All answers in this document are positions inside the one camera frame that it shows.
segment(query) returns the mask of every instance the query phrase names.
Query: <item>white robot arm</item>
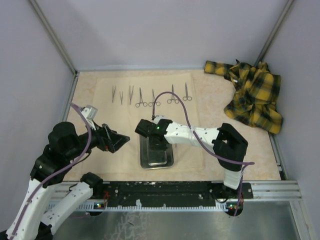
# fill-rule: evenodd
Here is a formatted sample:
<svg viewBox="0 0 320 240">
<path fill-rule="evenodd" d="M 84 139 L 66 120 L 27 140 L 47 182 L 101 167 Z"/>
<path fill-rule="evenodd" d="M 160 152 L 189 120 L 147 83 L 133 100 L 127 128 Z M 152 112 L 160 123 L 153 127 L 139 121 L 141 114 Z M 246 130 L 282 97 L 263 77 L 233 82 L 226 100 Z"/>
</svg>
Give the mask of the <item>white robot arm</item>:
<svg viewBox="0 0 320 240">
<path fill-rule="evenodd" d="M 51 240 L 65 219 L 85 200 L 101 192 L 103 180 L 88 172 L 63 200 L 45 213 L 51 196 L 63 181 L 65 174 L 76 163 L 78 156 L 89 154 L 93 148 L 115 153 L 130 138 L 111 130 L 108 125 L 97 125 L 93 118 L 97 109 L 86 106 L 79 114 L 89 125 L 89 132 L 77 135 L 71 122 L 60 122 L 48 135 L 49 144 L 34 163 L 30 173 L 29 186 L 20 210 L 12 225 L 0 232 L 0 240 Z"/>
<path fill-rule="evenodd" d="M 248 142 L 230 124 L 223 123 L 221 127 L 215 128 L 190 128 L 160 115 L 153 122 L 142 119 L 135 132 L 149 138 L 153 150 L 163 151 L 167 144 L 190 144 L 195 147 L 204 145 L 219 157 L 238 162 L 239 164 L 234 164 L 218 158 L 224 168 L 223 184 L 234 190 L 238 188 L 243 174 L 241 162 L 246 155 Z"/>
</svg>

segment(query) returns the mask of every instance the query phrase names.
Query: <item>beige mat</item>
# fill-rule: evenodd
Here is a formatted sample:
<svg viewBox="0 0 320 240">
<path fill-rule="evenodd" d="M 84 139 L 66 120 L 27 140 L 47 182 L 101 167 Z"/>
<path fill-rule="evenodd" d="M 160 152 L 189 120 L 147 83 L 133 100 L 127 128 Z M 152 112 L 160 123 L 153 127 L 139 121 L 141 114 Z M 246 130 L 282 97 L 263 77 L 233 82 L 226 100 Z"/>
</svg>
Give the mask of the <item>beige mat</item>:
<svg viewBox="0 0 320 240">
<path fill-rule="evenodd" d="M 223 77 L 205 74 L 203 69 L 184 69 L 184 70 L 125 70 L 125 71 L 97 71 L 97 72 L 81 72 L 79 80 L 76 85 L 76 90 L 73 97 L 73 102 L 79 106 L 93 105 L 94 95 L 97 89 L 97 81 L 99 79 L 110 79 L 110 78 L 142 78 L 149 76 L 172 76 L 189 73 L 192 76 L 194 82 L 194 89 L 196 95 L 197 110 L 199 113 L 200 127 L 204 128 L 216 128 L 221 126 L 222 123 L 229 123 L 234 126 L 237 131 L 249 142 L 248 149 L 245 155 L 246 162 L 255 162 L 255 165 L 250 166 L 246 169 L 244 174 L 244 180 L 259 181 L 259 180 L 280 180 L 278 172 L 278 166 L 275 160 L 273 149 L 269 140 L 269 135 L 266 131 L 260 128 L 253 128 L 242 124 L 234 119 L 226 116 L 224 113 L 224 107 L 231 101 L 235 88 L 230 81 L 226 81 Z M 136 95 L 135 86 L 133 99 L 139 100 L 139 95 Z M 109 96 L 112 91 L 112 86 L 109 86 L 109 90 L 105 92 L 106 96 Z M 164 96 L 160 101 L 166 101 L 170 97 Z M 82 128 L 82 133 L 86 130 L 83 128 L 84 123 L 75 113 L 73 109 L 70 110 L 68 115 L 68 121 L 75 124 L 77 130 Z M 188 170 L 179 172 L 161 172 L 156 173 L 153 170 L 146 170 L 145 172 L 138 173 L 106 173 L 99 174 L 106 181 L 221 181 L 224 178 L 224 169 L 220 166 L 216 158 L 207 154 L 204 150 L 204 169 Z M 108 158 L 111 153 L 105 152 L 105 158 Z M 91 161 L 89 157 L 85 162 L 81 162 L 71 169 L 70 172 L 65 176 L 64 181 L 78 181 L 83 174 L 89 170 L 86 168 L 97 169 L 99 172 L 100 161 Z"/>
<path fill-rule="evenodd" d="M 184 101 L 184 103 L 188 110 L 191 124 L 198 126 L 199 117 L 196 95 L 190 73 L 168 76 L 97 79 L 92 102 L 92 105 L 98 109 L 94 119 L 95 122 L 99 124 L 107 123 L 111 129 L 129 136 L 130 141 L 113 154 L 94 149 L 91 156 L 83 162 L 82 168 L 86 172 L 93 172 L 104 179 L 114 181 L 117 180 L 117 177 L 113 174 L 142 174 L 144 177 L 149 175 L 150 180 L 152 180 L 153 177 L 158 179 L 157 175 L 202 170 L 204 168 L 204 160 L 201 149 L 185 144 L 173 146 L 174 165 L 171 168 L 145 170 L 140 166 L 139 135 L 135 133 L 135 128 L 141 119 L 151 119 L 152 107 L 149 106 L 149 103 L 153 100 L 152 89 L 154 90 L 154 95 L 157 96 L 161 92 L 171 91 L 173 85 L 174 92 L 182 98 L 186 95 L 185 84 L 187 84 L 188 94 L 192 96 L 192 100 Z M 116 89 L 112 103 L 113 86 Z M 133 88 L 131 104 L 129 86 Z M 143 104 L 139 107 L 136 106 L 140 102 L 140 88 L 143 102 L 147 103 L 148 106 L 143 106 Z M 160 106 L 155 108 L 156 115 L 165 115 L 175 122 L 185 124 L 186 120 L 182 106 L 174 101 L 169 104 L 167 100 L 171 98 L 170 94 L 159 98 Z M 77 128 L 77 133 L 84 131 L 83 124 L 81 128 Z"/>
</svg>

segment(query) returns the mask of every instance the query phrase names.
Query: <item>plaid fabric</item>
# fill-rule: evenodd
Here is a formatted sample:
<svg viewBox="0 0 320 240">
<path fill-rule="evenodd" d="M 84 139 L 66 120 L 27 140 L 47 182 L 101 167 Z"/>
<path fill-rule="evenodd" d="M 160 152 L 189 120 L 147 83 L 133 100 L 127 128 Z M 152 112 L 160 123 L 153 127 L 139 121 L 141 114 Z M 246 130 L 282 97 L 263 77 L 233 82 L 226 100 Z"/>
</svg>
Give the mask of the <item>plaid fabric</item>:
<svg viewBox="0 0 320 240">
<path fill-rule="evenodd" d="M 224 108 L 228 117 L 273 134 L 280 132 L 284 119 L 276 111 L 276 102 L 281 77 L 271 74 L 265 62 L 259 62 L 255 68 L 238 60 L 234 66 L 206 61 L 204 72 L 223 76 L 233 83 L 233 99 Z"/>
</svg>

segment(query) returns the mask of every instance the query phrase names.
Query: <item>gray wall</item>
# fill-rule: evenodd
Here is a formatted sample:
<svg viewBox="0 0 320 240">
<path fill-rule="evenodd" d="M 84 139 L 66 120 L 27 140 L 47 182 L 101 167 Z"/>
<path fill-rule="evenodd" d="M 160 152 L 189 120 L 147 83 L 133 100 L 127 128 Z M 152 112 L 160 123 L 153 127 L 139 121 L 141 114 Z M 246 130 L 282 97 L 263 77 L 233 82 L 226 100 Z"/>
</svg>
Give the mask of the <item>gray wall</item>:
<svg viewBox="0 0 320 240">
<path fill-rule="evenodd" d="M 286 0 L 37 0 L 78 70 L 254 64 Z"/>
<path fill-rule="evenodd" d="M 62 118 L 72 74 L 26 0 L 0 7 L 0 231 L 13 222 L 29 174 Z"/>
<path fill-rule="evenodd" d="M 315 226 L 320 222 L 319 10 L 319 0 L 296 1 L 265 57 L 271 71 L 282 76 L 277 108 L 284 123 L 277 139 Z"/>
</svg>

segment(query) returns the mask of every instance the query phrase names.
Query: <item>surgical scissors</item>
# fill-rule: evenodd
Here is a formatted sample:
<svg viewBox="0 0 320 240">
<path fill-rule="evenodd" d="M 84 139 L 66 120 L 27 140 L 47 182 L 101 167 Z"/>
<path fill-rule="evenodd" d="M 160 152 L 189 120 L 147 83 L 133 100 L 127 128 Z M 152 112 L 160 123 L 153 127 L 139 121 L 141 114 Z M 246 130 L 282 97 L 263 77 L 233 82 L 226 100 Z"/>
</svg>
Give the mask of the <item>surgical scissors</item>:
<svg viewBox="0 0 320 240">
<path fill-rule="evenodd" d="M 174 85 L 173 85 L 173 84 L 172 84 L 172 91 L 171 91 L 171 92 L 175 93 Z M 173 94 L 171 95 L 171 99 L 168 99 L 166 102 L 167 102 L 168 104 L 171 104 L 172 101 L 174 101 L 176 104 L 179 103 L 179 100 L 176 99 L 176 97 L 175 97 Z"/>
<path fill-rule="evenodd" d="M 140 92 L 140 102 L 137 102 L 137 103 L 135 104 L 135 107 L 136 107 L 136 108 L 139 108 L 141 104 L 142 104 L 144 107 L 148 106 L 148 103 L 142 99 L 141 87 L 139 87 L 139 92 Z"/>
<path fill-rule="evenodd" d="M 192 96 L 188 95 L 187 83 L 184 84 L 184 87 L 185 87 L 185 96 L 182 99 L 183 99 L 183 101 L 191 101 L 192 100 Z"/>
<path fill-rule="evenodd" d="M 149 102 L 149 107 L 152 107 L 154 104 L 155 105 L 157 105 L 157 106 L 160 106 L 160 102 L 159 101 L 156 101 L 155 102 L 155 100 L 156 100 L 156 98 L 155 98 L 155 92 L 154 92 L 154 90 L 152 89 L 152 101 L 151 102 Z"/>
</svg>

